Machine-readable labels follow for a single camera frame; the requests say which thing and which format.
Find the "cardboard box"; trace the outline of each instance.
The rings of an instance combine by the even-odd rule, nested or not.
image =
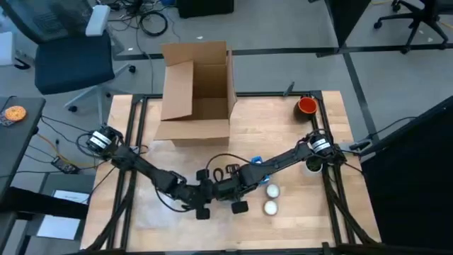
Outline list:
[[[225,42],[162,46],[166,63],[161,124],[155,140],[176,146],[227,145],[236,103]]]

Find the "wooden table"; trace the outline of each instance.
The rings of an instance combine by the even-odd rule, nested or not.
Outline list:
[[[324,91],[331,131],[337,143],[352,141],[352,134],[343,100],[338,91]],[[298,97],[239,98],[231,115],[229,147],[174,147],[168,141],[153,141],[159,125],[160,100],[148,102],[143,145],[149,152],[142,156],[155,166],[174,170],[195,182],[195,172],[203,169],[209,158],[230,152],[245,158],[274,157],[292,147],[312,130],[311,123],[298,123],[292,111]],[[131,96],[116,96],[109,125],[125,133]],[[135,118],[138,120],[139,109]],[[132,141],[135,141],[135,127]],[[348,162],[360,168],[357,157],[348,155]],[[239,163],[229,157],[214,160],[210,169]],[[331,221],[321,175],[305,176],[303,163],[295,164],[271,176],[270,182],[281,188],[277,199],[278,214],[266,216],[263,205],[267,198],[264,187],[245,196],[249,211],[233,215],[229,202],[213,201],[210,220],[196,220],[195,212],[176,213],[157,199],[151,181],[139,174],[132,211],[128,251],[200,251],[225,249],[314,248],[322,242],[334,246]],[[99,168],[95,185],[111,169]],[[363,177],[356,170],[342,166],[341,173],[350,212],[373,238],[379,232]],[[96,190],[91,200],[81,247],[86,248],[104,228],[112,212],[118,172],[115,171]],[[178,203],[168,202],[175,208]],[[339,217],[343,241],[346,242],[343,218]]]

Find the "white paper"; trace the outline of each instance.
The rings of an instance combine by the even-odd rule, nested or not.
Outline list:
[[[55,191],[53,197],[70,200],[78,203],[87,203],[89,194],[71,192],[71,191]],[[44,216],[38,230],[39,237],[51,237],[60,239],[74,240],[77,229],[79,228],[80,220],[65,217],[55,217],[51,215]]]

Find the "blue chair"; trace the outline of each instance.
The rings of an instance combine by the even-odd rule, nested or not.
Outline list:
[[[85,89],[64,105],[77,111],[75,103],[91,94],[98,97],[99,121],[103,119],[103,97],[128,94],[108,83],[126,69],[113,70],[112,46],[106,30],[108,6],[92,8],[87,0],[0,0],[0,6],[17,28],[38,44],[35,57],[35,85],[44,94]]]
[[[441,29],[437,22],[439,21],[440,14],[453,14],[453,1],[451,0],[421,0],[425,7],[420,9],[415,7],[414,5],[403,1],[403,0],[394,0],[392,5],[392,9],[395,12],[398,12],[401,9],[401,4],[405,6],[410,13],[404,14],[396,14],[390,15],[379,18],[379,20],[374,24],[375,29],[379,29],[382,27],[382,21],[391,20],[391,19],[401,19],[401,18],[409,18],[412,19],[413,22],[409,25],[409,28],[412,28],[411,35],[409,36],[408,42],[406,43],[405,47],[401,50],[401,53],[406,54],[411,50],[411,43],[415,34],[417,33],[418,26],[421,22],[426,23],[430,26],[434,31],[436,31],[444,40],[443,43],[440,45],[441,50],[445,50],[447,48],[448,37]]]

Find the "box flap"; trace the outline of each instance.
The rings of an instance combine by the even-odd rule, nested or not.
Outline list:
[[[229,137],[228,120],[162,121],[155,140]]]
[[[161,120],[192,114],[193,61],[167,67]]]
[[[225,64],[226,42],[169,43],[162,45],[167,67],[193,60],[195,64]]]
[[[233,54],[231,50],[228,51],[228,57],[226,61],[226,97],[228,98],[228,116],[231,116],[234,105],[237,102],[236,91],[234,89],[233,80]]]

